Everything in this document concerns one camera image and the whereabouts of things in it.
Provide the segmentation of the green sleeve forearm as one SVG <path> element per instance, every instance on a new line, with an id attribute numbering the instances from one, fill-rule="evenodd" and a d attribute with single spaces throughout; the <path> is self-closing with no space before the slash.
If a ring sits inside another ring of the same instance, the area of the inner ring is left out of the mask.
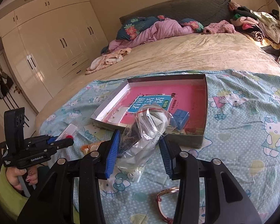
<path id="1" fill-rule="evenodd" d="M 6 168 L 0 169 L 0 207 L 9 218 L 16 221 L 28 198 L 20 194 L 8 182 Z"/>

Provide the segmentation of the left hand painted nails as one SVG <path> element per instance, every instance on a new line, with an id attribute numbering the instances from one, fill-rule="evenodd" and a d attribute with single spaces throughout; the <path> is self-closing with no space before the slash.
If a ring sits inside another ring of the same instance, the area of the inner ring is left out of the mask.
<path id="1" fill-rule="evenodd" d="M 22 191 L 23 186 L 21 185 L 19 181 L 19 177 L 25 175 L 28 173 L 28 176 L 26 177 L 26 182 L 29 185 L 35 185 L 38 182 L 38 171 L 36 166 L 32 166 L 30 168 L 26 169 L 18 169 L 16 167 L 9 167 L 6 170 L 6 178 L 8 182 L 13 186 L 14 189 L 17 191 Z"/>

